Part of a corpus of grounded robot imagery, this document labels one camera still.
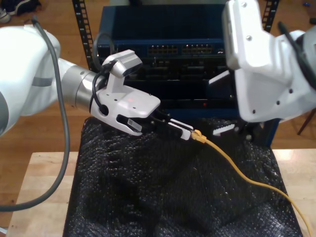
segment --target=blue equipment panel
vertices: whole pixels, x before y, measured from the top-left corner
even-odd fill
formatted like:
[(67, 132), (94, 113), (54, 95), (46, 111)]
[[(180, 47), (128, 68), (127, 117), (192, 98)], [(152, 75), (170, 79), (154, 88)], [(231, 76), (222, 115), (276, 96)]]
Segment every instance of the blue equipment panel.
[[(132, 49), (140, 58), (209, 57), (224, 54), (223, 4), (145, 5), (103, 7), (101, 32), (116, 49)], [(109, 55), (109, 41), (100, 39), (101, 58)]]

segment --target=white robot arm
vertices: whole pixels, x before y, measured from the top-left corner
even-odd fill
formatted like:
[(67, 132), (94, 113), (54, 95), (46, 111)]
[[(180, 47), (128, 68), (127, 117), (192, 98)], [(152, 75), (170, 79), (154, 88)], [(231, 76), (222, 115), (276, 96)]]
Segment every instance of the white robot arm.
[(223, 31), (243, 120), (289, 119), (316, 107), (316, 27), (290, 33), (301, 47), (309, 73), (285, 35), (274, 37), (262, 29), (256, 0), (227, 2)]
[[(58, 40), (46, 33), (52, 42), (57, 57), (60, 55)], [(32, 25), (24, 27), (0, 28), (4, 55), (0, 59), (0, 135), (8, 131), (20, 116), (38, 113), (57, 100), (56, 80), (52, 57), (45, 41)], [(16, 61), (12, 49), (19, 52), (20, 62)], [(106, 112), (101, 112), (92, 96), (92, 82), (96, 74), (71, 62), (58, 59), (64, 101), (87, 111), (121, 131), (141, 135), (145, 128), (141, 123), (151, 123), (152, 129), (164, 125), (178, 130), (180, 137), (188, 140), (192, 127), (171, 120), (169, 115), (159, 113), (160, 100), (143, 91), (125, 86), (124, 78), (142, 65), (134, 51), (126, 50), (109, 56), (104, 65), (114, 61), (108, 84), (99, 89), (97, 97)], [(99, 87), (103, 77), (97, 80)]]

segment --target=black bubble wrap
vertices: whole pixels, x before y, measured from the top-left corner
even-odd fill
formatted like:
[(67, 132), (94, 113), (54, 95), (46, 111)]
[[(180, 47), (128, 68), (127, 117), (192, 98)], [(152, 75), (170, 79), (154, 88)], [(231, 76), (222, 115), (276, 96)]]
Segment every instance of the black bubble wrap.
[[(230, 121), (191, 124), (209, 135), (250, 179), (285, 187), (270, 148), (234, 133)], [(95, 118), (84, 124), (65, 237), (300, 237), (281, 195), (250, 185), (215, 150), (197, 141), (130, 136)]]

